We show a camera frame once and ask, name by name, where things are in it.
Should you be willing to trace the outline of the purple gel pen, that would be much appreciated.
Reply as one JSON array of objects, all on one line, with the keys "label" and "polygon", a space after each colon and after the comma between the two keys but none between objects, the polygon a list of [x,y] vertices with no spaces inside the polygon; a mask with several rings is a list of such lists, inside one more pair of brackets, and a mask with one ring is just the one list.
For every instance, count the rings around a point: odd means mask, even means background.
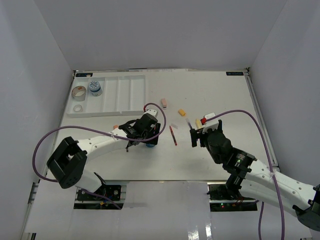
[{"label": "purple gel pen", "polygon": [[186,118],[185,120],[186,120],[186,122],[187,122],[188,127],[189,127],[190,129],[193,129],[190,120],[189,120],[188,118]]}]

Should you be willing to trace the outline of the blue slime jar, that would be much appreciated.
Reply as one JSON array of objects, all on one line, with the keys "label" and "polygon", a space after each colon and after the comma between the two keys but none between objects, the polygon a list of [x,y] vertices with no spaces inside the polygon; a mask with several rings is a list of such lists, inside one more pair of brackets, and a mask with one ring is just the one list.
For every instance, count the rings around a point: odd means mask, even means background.
[{"label": "blue slime jar", "polygon": [[146,145],[146,147],[148,147],[148,148],[153,148],[153,147],[156,146],[155,144],[151,144],[151,143],[146,143],[145,145]]},{"label": "blue slime jar", "polygon": [[96,80],[92,80],[88,83],[88,89],[94,97],[98,97],[103,93],[99,81]]}]

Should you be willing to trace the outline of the red gel pen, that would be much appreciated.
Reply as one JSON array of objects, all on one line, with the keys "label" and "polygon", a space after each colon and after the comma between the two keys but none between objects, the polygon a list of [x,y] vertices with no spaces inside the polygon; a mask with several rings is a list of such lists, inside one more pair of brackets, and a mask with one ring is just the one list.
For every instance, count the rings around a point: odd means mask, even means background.
[{"label": "red gel pen", "polygon": [[174,134],[174,131],[173,131],[173,127],[170,125],[169,126],[169,130],[170,130],[170,134],[172,136],[172,139],[173,139],[173,142],[174,142],[174,145],[177,146],[178,143],[177,143],[177,140],[176,140],[176,137],[175,137],[175,134]]}]

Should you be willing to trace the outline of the small clear tape roll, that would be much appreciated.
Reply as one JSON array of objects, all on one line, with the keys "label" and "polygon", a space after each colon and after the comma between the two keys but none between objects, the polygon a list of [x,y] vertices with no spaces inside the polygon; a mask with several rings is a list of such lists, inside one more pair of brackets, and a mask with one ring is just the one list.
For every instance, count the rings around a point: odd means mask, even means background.
[{"label": "small clear tape roll", "polygon": [[83,106],[80,105],[80,104],[77,104],[77,105],[75,105],[75,106],[73,107],[73,111],[74,111],[75,113],[81,113],[81,112],[83,111]]}]

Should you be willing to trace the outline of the large clear tape roll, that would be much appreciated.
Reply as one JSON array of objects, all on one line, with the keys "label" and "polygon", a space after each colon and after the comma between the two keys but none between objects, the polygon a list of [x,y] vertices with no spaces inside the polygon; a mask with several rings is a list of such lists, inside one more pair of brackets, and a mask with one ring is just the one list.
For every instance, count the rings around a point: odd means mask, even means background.
[{"label": "large clear tape roll", "polygon": [[87,89],[82,86],[76,86],[71,91],[72,98],[77,102],[83,102],[86,99]]}]

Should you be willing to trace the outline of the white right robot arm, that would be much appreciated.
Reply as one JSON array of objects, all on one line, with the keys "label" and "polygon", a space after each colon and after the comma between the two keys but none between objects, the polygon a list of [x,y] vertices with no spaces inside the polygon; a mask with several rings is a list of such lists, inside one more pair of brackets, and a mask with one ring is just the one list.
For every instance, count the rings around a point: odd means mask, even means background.
[{"label": "white right robot arm", "polygon": [[223,133],[221,120],[200,129],[192,128],[189,132],[191,145],[206,148],[213,161],[230,174],[225,184],[229,198],[252,198],[283,207],[304,226],[320,230],[319,186],[271,170],[255,156],[233,147]]}]

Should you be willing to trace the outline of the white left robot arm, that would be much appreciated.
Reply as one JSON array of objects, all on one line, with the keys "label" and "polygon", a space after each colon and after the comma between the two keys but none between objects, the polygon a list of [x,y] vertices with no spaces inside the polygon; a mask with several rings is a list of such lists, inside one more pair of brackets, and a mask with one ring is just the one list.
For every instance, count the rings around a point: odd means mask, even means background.
[{"label": "white left robot arm", "polygon": [[88,191],[99,200],[105,196],[105,182],[96,172],[85,169],[87,162],[110,152],[128,149],[140,143],[158,144],[157,134],[161,124],[158,112],[147,110],[139,119],[131,120],[115,128],[108,135],[74,140],[66,137],[50,156],[46,165],[62,189],[75,186]]}]

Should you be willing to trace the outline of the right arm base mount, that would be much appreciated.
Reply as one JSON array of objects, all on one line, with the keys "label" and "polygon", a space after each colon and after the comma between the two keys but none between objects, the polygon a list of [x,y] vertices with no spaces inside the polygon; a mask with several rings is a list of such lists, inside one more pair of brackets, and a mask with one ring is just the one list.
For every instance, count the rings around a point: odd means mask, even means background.
[{"label": "right arm base mount", "polygon": [[240,178],[231,175],[225,183],[211,183],[208,185],[208,192],[206,194],[209,195],[209,199],[212,201],[233,201],[232,205],[234,207],[242,204],[244,200],[253,201],[253,198],[241,195],[239,192],[241,188],[238,183],[239,180]]}]

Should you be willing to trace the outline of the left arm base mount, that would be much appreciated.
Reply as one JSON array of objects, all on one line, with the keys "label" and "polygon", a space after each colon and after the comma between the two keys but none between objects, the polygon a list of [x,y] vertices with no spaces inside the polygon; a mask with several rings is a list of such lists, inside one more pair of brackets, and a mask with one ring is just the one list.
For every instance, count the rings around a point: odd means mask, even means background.
[{"label": "left arm base mount", "polygon": [[119,201],[121,199],[122,186],[119,184],[103,185],[95,192],[84,190],[80,188],[76,194],[77,201],[101,201],[106,200],[105,197],[112,201]]}]

